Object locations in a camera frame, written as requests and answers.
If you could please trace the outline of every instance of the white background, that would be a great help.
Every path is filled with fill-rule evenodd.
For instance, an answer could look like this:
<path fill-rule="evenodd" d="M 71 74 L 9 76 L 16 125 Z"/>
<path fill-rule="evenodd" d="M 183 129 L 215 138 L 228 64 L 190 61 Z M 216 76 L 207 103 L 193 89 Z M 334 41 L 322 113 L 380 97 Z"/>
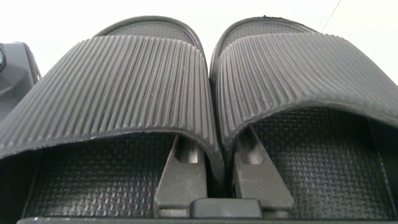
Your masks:
<path fill-rule="evenodd" d="M 0 3 L 0 42 L 29 45 L 42 75 L 77 42 L 135 16 L 169 16 L 198 34 L 206 59 L 221 34 L 247 17 L 275 16 L 350 40 L 396 83 L 396 0 L 13 1 Z"/>

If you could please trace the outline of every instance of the textured footbed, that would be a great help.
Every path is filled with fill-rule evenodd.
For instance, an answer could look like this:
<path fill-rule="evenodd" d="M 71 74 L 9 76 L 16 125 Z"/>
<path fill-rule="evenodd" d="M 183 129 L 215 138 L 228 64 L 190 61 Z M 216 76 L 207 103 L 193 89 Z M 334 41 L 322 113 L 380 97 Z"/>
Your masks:
<path fill-rule="evenodd" d="M 365 117 L 309 108 L 253 128 L 295 200 L 291 218 L 397 217 Z"/>
<path fill-rule="evenodd" d="M 190 36 L 181 28 L 166 22 L 140 22 L 110 32 L 108 35 L 137 35 L 183 40 L 194 45 Z"/>
<path fill-rule="evenodd" d="M 277 22 L 270 21 L 269 19 L 264 19 L 263 21 L 251 21 L 233 29 L 225 39 L 223 43 L 223 49 L 227 47 L 230 43 L 234 42 L 243 37 L 250 35 L 260 35 L 260 34 L 282 34 L 291 32 L 309 32 L 307 29 L 295 26 L 294 23 L 285 21 Z"/>
<path fill-rule="evenodd" d="M 154 216 L 173 134 L 132 134 L 40 152 L 23 218 Z"/>

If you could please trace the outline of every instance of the ribbed texture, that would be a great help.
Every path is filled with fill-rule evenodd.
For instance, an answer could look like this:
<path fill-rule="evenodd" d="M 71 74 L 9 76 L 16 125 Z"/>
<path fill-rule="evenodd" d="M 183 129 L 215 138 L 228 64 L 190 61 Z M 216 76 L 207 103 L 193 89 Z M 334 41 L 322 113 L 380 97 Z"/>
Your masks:
<path fill-rule="evenodd" d="M 181 40 L 96 37 L 72 48 L 0 124 L 0 158 L 142 131 L 195 139 L 222 179 L 200 51 Z"/>
<path fill-rule="evenodd" d="M 348 41 L 323 34 L 239 39 L 218 60 L 215 100 L 231 157 L 239 132 L 275 112 L 329 105 L 398 124 L 398 88 Z"/>

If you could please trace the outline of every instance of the black plastic object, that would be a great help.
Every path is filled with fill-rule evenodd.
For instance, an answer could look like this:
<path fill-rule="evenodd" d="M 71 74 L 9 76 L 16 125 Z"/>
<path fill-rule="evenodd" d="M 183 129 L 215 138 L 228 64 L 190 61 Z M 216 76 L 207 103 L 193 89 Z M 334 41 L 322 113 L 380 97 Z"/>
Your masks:
<path fill-rule="evenodd" d="M 168 206 L 156 189 L 172 176 L 170 151 L 199 151 L 192 173 L 182 164 L 170 178 L 181 195 L 198 179 L 205 197 L 203 152 L 214 188 L 224 177 L 212 106 L 205 59 L 192 44 L 136 35 L 79 43 L 0 124 L 0 222 L 154 217 L 155 195 Z"/>
<path fill-rule="evenodd" d="M 285 33 L 274 33 L 278 24 Z M 239 139 L 250 128 L 252 136 L 245 140 L 253 140 L 244 144 L 247 161 L 259 163 L 254 148 L 258 138 L 284 181 L 274 172 L 266 175 L 260 166 L 246 174 L 237 167 L 235 184 L 278 182 L 282 188 L 275 195 L 250 192 L 262 202 L 276 200 L 285 185 L 295 202 L 292 219 L 395 220 L 398 173 L 392 164 L 398 162 L 393 149 L 398 145 L 388 136 L 398 137 L 392 131 L 398 127 L 398 87 L 342 38 L 280 18 L 248 19 L 233 26 L 251 32 L 242 31 L 236 35 L 242 38 L 225 45 L 234 30 L 228 29 L 211 66 L 226 164 L 239 165 Z M 376 129 L 369 125 L 375 121 Z"/>
<path fill-rule="evenodd" d="M 203 198 L 192 202 L 189 212 L 191 218 L 262 219 L 255 199 Z"/>
<path fill-rule="evenodd" d="M 0 44 L 0 123 L 40 78 L 26 44 Z"/>

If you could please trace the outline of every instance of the slide sandal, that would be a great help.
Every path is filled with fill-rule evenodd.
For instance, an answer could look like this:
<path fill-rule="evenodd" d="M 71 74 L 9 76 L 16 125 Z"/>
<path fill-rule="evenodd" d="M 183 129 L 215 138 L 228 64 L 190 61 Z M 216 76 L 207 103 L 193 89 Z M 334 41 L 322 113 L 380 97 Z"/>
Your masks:
<path fill-rule="evenodd" d="M 234 24 L 261 29 L 226 46 L 229 28 L 213 54 L 234 196 L 264 218 L 396 219 L 398 87 L 347 40 L 287 21 L 305 32 L 268 32 L 273 20 Z"/>
<path fill-rule="evenodd" d="M 0 158 L 0 223 L 187 217 L 224 177 L 205 58 L 177 39 L 80 42 L 0 124 Z"/>
<path fill-rule="evenodd" d="M 25 43 L 0 44 L 0 123 L 40 79 Z"/>

